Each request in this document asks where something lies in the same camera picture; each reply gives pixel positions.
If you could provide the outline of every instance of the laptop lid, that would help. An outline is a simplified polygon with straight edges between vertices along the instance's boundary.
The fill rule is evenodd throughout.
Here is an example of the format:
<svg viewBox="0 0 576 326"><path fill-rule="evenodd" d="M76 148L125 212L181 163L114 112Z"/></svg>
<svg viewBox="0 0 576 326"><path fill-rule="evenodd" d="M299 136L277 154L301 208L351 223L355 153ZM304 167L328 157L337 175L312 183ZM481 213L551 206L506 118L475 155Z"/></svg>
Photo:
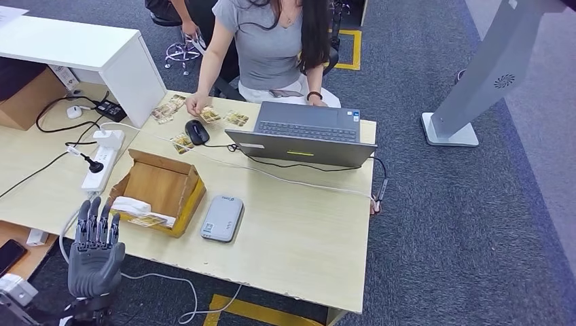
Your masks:
<svg viewBox="0 0 576 326"><path fill-rule="evenodd" d="M324 141L241 130L224 130L247 155L357 168L374 153L377 145Z"/></svg>

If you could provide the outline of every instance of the laptop keyboard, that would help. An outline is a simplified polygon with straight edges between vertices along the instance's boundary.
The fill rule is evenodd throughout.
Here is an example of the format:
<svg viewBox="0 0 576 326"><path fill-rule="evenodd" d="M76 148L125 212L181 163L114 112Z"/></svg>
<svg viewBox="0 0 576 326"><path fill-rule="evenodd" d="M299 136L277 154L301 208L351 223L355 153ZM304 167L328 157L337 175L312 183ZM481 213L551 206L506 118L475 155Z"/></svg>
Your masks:
<svg viewBox="0 0 576 326"><path fill-rule="evenodd" d="M280 124L278 122L262 121L259 125L259 131L263 134L279 134L282 136L323 139L325 141L356 142L356 131L348 129L322 128L303 126L300 124Z"/></svg>

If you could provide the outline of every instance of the person's arm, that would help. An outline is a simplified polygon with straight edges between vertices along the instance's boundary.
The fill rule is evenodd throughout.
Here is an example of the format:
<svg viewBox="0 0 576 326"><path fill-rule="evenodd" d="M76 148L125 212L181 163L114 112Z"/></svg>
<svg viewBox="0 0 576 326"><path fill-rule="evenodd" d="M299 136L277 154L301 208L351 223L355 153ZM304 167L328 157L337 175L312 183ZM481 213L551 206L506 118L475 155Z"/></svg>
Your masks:
<svg viewBox="0 0 576 326"><path fill-rule="evenodd" d="M182 31L186 35L196 39L196 31L198 30L198 26L194 24L192 18L190 17L190 13L186 7L185 0L171 0L171 2L172 5L174 5L174 9L176 9L176 12L178 13L178 16L180 16L180 19L182 20Z"/></svg>
<svg viewBox="0 0 576 326"><path fill-rule="evenodd" d="M199 116L208 103L208 95L220 74L224 56L228 52L233 37L234 34L227 30L216 18L212 41L208 49L206 49L202 65L200 66L198 90L186 99L186 109L190 114L196 117Z"/></svg>
<svg viewBox="0 0 576 326"><path fill-rule="evenodd" d="M306 78L308 79L308 88L309 92L318 92L321 93L322 91L322 75L324 73L324 65L319 65L316 68L309 69L306 71ZM317 107L326 107L326 103L322 101L320 96L313 94L310 95L310 99L308 100L309 105L315 105Z"/></svg>
<svg viewBox="0 0 576 326"><path fill-rule="evenodd" d="M208 49L206 49L206 54L200 66L200 79L198 80L199 93L208 95L212 86L214 86L214 82L216 82L216 78L218 78L220 70L222 69L224 56L226 56L233 38L234 34L227 30L226 27L218 21L218 18L216 18L212 41Z"/></svg>

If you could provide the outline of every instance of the black power adapter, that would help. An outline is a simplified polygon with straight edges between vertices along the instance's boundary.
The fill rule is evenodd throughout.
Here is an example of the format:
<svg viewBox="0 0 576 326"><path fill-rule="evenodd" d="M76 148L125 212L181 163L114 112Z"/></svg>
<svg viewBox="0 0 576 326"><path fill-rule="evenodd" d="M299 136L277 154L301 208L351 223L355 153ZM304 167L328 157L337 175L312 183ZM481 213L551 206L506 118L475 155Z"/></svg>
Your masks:
<svg viewBox="0 0 576 326"><path fill-rule="evenodd" d="M114 122L120 122L126 117L126 112L124 112L119 104L112 103L108 100L103 100L94 109L99 114L104 115Z"/></svg>

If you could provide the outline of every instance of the cardboard box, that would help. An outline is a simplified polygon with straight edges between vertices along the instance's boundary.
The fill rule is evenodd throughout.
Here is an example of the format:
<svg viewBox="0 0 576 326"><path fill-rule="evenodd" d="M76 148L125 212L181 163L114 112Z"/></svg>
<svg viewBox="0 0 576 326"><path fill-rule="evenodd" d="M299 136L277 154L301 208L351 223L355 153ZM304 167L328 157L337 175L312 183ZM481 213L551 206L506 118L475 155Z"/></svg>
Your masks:
<svg viewBox="0 0 576 326"><path fill-rule="evenodd" d="M46 68L11 98L0 101L0 126L28 130L48 103L66 93L66 88Z"/></svg>
<svg viewBox="0 0 576 326"><path fill-rule="evenodd" d="M198 171L191 164L143 151L129 149L128 153L134 159L134 165L128 175L112 187L108 203L112 204L118 196L146 202L152 206L153 213L176 219L172 228L161 224L149 228L179 238L206 193ZM138 218L126 212L111 212L120 213L120 219L124 221Z"/></svg>

